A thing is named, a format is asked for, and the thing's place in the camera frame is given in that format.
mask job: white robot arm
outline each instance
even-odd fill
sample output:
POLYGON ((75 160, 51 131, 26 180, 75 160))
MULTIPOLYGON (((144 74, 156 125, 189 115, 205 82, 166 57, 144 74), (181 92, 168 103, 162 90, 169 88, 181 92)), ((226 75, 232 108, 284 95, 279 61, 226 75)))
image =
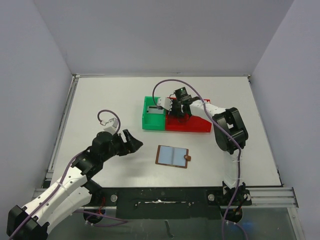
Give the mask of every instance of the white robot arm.
POLYGON ((104 131, 97 134, 90 147, 70 161, 60 179, 36 199, 10 210, 7 223, 10 240, 47 239, 58 223, 92 201, 92 194, 101 187, 91 178, 103 168, 105 161, 115 155, 134 153, 143 145, 127 129, 123 130, 124 142, 116 132, 118 121, 115 118, 100 123, 104 131))
MULTIPOLYGON (((157 106, 168 110, 168 114, 183 117, 197 116, 204 120, 210 121, 205 113, 204 104, 208 115, 227 131, 243 149, 248 139, 247 129, 242 121, 239 111, 236 108, 226 109, 215 106, 209 102, 203 103, 198 97, 188 95, 186 88, 180 88, 174 91, 176 99, 159 97, 157 106)), ((221 132, 213 126, 215 139, 218 146, 224 151, 224 178, 223 182, 229 188, 235 188, 239 177, 238 158, 239 150, 236 146, 221 132)))

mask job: purple cable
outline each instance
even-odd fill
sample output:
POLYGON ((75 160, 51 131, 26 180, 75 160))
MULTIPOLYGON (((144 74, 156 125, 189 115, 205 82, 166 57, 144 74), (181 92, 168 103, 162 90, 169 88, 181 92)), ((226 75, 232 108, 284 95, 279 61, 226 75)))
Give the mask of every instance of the purple cable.
POLYGON ((100 114, 101 113, 111 113, 113 114, 116 119, 118 120, 119 122, 119 125, 118 125, 118 128, 116 129, 115 133, 114 134, 117 134, 119 131, 120 131, 120 127, 121 127, 121 122, 120 122, 120 118, 118 117, 118 115, 114 112, 114 111, 111 111, 111 110, 108 110, 108 109, 103 109, 101 111, 98 112, 98 115, 97 115, 97 118, 98 118, 98 121, 101 123, 102 120, 100 119, 100 114))
MULTIPOLYGON (((154 105, 157 106, 157 103, 156 103, 156 100, 155 100, 156 88, 160 84, 165 83, 165 82, 179 82, 179 83, 187 85, 189 88, 191 88, 195 92, 195 94, 200 98, 200 100, 203 103, 205 103, 205 100, 201 97, 199 92, 193 86, 191 86, 189 83, 187 83, 185 81, 182 81, 182 80, 179 80, 179 79, 166 79, 166 80, 162 80, 162 81, 158 82, 154 86, 154 88, 152 90, 152 99, 153 99, 154 105)), ((224 240, 225 239, 225 220, 226 220, 227 212, 230 209, 230 206, 231 206, 232 202, 234 201, 234 199, 236 197, 236 194, 237 194, 237 191, 238 191, 238 188, 239 188, 239 185, 240 185, 240 176, 241 176, 241 172, 240 172, 241 171, 240 170, 240 157, 241 157, 242 150, 241 150, 240 145, 237 143, 237 141, 211 118, 211 116, 209 115, 209 113, 207 111, 206 104, 203 104, 203 109, 204 109, 204 112, 205 112, 206 116, 210 119, 210 121, 213 123, 213 125, 215 125, 221 132, 223 132, 234 143, 234 145, 239 149, 239 154, 238 154, 238 157, 237 157, 237 161, 238 161, 238 179, 236 181, 236 186, 235 186, 234 193, 233 193, 233 195, 231 197, 231 200, 230 200, 230 202, 229 202, 229 204, 228 204, 228 206, 227 206, 227 208, 226 208, 226 210, 224 212, 223 218, 222 218, 221 232, 222 232, 222 239, 224 240)))
POLYGON ((249 240, 249 237, 248 237, 246 230, 240 224, 238 224, 237 222, 234 222, 234 221, 229 221, 229 223, 232 223, 232 224, 236 225, 238 228, 240 228, 244 234, 245 239, 249 240))
POLYGON ((90 212, 90 211, 83 211, 83 210, 76 210, 74 211, 75 213, 80 213, 80 214, 90 214, 89 217, 91 216, 97 216, 97 217, 101 217, 101 218, 106 218, 106 219, 111 219, 111 220, 115 220, 115 221, 120 221, 119 223, 113 223, 113 224, 94 224, 93 226, 95 227, 101 227, 101 228, 105 228, 105 227, 114 227, 114 226, 119 226, 122 224, 126 224, 128 221, 124 220, 124 219, 120 219, 120 218, 116 218, 116 217, 112 217, 112 216, 106 216, 106 215, 101 215, 98 213, 94 213, 94 212, 90 212))
MULTIPOLYGON (((67 167, 65 168, 63 175, 59 181, 60 184, 62 184, 67 176, 68 170, 72 164, 72 162, 80 155, 82 154, 84 151, 78 153, 77 155, 75 155, 70 162, 68 163, 67 167)), ((35 210, 33 210, 22 222, 21 224, 14 230, 14 232, 11 234, 11 236, 9 237, 8 240, 12 240, 14 239, 14 236, 17 234, 17 232, 20 231, 20 229, 31 219, 31 217, 39 210, 41 209, 55 194, 56 192, 59 190, 59 188, 61 187, 61 185, 56 186, 56 188, 53 190, 53 192, 39 205, 35 208, 35 210)))
MULTIPOLYGON (((104 110, 99 111, 98 114, 97 114, 97 118, 98 118, 98 120, 99 120, 100 123, 102 122, 102 120, 100 119, 100 114, 101 114, 101 113, 104 113, 104 112, 111 113, 111 114, 113 114, 113 115, 117 118, 117 120, 118 120, 118 122, 119 122, 119 125, 118 125, 117 130, 116 130, 115 133, 114 133, 114 134, 117 134, 117 133, 119 132, 120 126, 121 126, 120 118, 118 117, 118 115, 117 115, 115 112, 113 112, 113 111, 111 111, 111 110, 104 109, 104 110)), ((20 231, 20 229, 31 219, 31 217, 32 217, 37 211, 39 211, 39 209, 41 209, 41 208, 56 194, 56 192, 57 192, 57 191, 59 190, 59 188, 61 187, 61 184, 64 182, 64 180, 65 180, 65 178, 66 178, 66 176, 67 176, 68 170, 69 170, 71 164, 73 163, 73 161, 74 161, 80 154, 82 154, 83 152, 87 151, 88 149, 89 149, 89 148, 87 148, 86 150, 78 153, 77 155, 75 155, 75 156, 69 161, 69 163, 68 163, 68 165, 66 166, 66 168, 65 168, 65 170, 64 170, 64 172, 63 172, 63 175, 62 175, 62 177, 61 177, 61 179, 60 179, 60 181, 59 181, 60 184, 59 184, 58 186, 56 186, 56 188, 53 190, 53 192, 52 192, 39 206, 37 206, 37 207, 20 223, 20 225, 13 231, 13 233, 11 234, 11 236, 9 237, 8 240, 13 240, 13 239, 14 239, 14 236, 15 236, 15 235, 20 231)))

